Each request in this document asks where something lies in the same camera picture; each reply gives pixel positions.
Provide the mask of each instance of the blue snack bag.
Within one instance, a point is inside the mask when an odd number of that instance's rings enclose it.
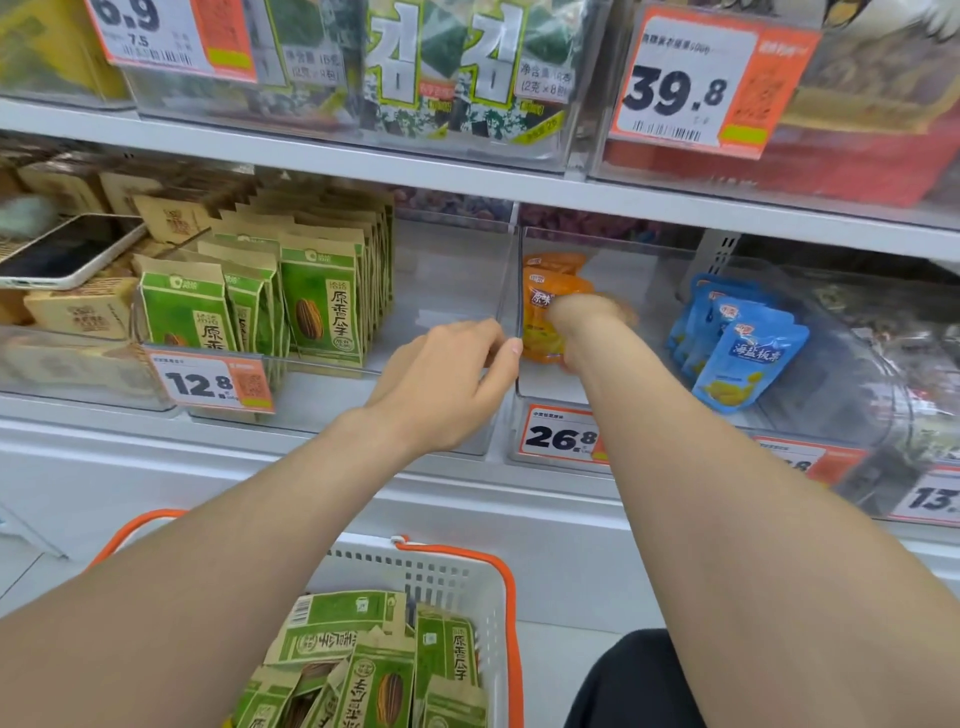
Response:
[[[690,279],[690,299],[684,305],[684,310],[680,312],[680,317],[674,322],[673,326],[670,328],[670,333],[666,337],[666,348],[671,352],[674,351],[677,346],[684,340],[686,334],[686,320],[690,317],[690,309],[693,307],[693,299],[696,295],[697,289],[702,285],[707,285],[708,283],[722,283],[722,282],[732,282],[730,279],[725,279],[722,276],[716,276],[713,273],[699,273]],[[755,283],[745,280],[742,283],[737,282],[738,285],[743,285],[751,288],[758,288]]]
[[[694,289],[690,314],[686,317],[684,338],[673,351],[674,361],[681,365],[686,362],[700,327],[707,323],[714,301],[723,296],[752,299],[758,295],[754,285],[745,285],[738,280],[728,279],[711,281]]]
[[[786,324],[782,314],[755,308],[727,326],[693,385],[694,396],[725,415],[753,404],[810,336],[809,328]]]
[[[734,298],[733,296],[721,296],[714,299],[707,321],[700,326],[700,330],[694,335],[693,347],[690,349],[690,355],[686,358],[681,373],[691,379],[696,379],[707,365],[707,360],[716,348],[717,342],[723,336],[727,326],[738,321],[743,317],[750,317],[754,308],[765,308],[772,302],[771,296],[756,292],[756,297],[749,299]],[[780,320],[785,324],[793,323],[793,314],[786,311],[779,311],[775,308],[770,311],[780,315]]]

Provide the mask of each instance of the phone screen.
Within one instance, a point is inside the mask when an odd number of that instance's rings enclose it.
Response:
[[[0,261],[0,278],[65,279],[142,222],[139,217],[81,215]]]

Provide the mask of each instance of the shelf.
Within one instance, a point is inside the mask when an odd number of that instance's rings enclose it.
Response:
[[[281,167],[470,195],[649,218],[725,231],[772,235],[860,250],[960,261],[960,231],[915,210],[880,210],[818,201],[803,209],[783,196],[750,202],[662,188],[589,182],[581,173],[548,175],[461,161],[413,157],[345,144],[141,119],[0,99],[0,128],[194,157]],[[896,221],[873,219],[882,214]]]

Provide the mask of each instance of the shopping basket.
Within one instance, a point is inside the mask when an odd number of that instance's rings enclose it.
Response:
[[[90,566],[158,524],[186,511],[158,510],[117,531]],[[491,728],[523,728],[523,675],[516,642],[516,585],[500,559],[453,546],[413,544],[343,533],[326,553],[307,591],[404,591],[417,602],[470,618],[476,627],[477,665],[489,697]]]

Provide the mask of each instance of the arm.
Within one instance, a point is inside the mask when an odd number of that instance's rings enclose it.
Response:
[[[710,728],[948,728],[960,602],[662,366],[617,306],[550,306]]]
[[[4,725],[220,725],[353,517],[496,411],[521,350],[503,340],[494,321],[432,330],[397,351],[366,407],[0,620]]]

